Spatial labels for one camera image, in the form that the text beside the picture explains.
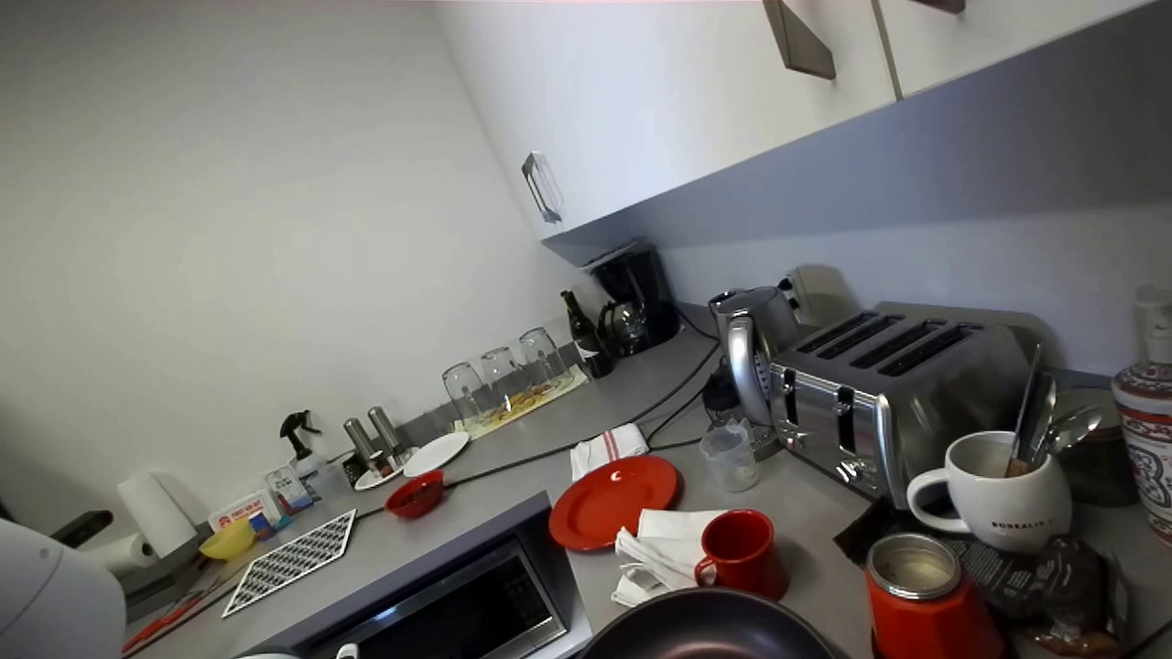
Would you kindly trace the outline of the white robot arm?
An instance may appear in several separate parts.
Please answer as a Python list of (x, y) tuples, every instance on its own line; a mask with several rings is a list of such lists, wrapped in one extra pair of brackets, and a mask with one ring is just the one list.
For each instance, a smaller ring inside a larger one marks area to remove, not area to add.
[(124, 594), (83, 554), (0, 518), (0, 659), (121, 659)]

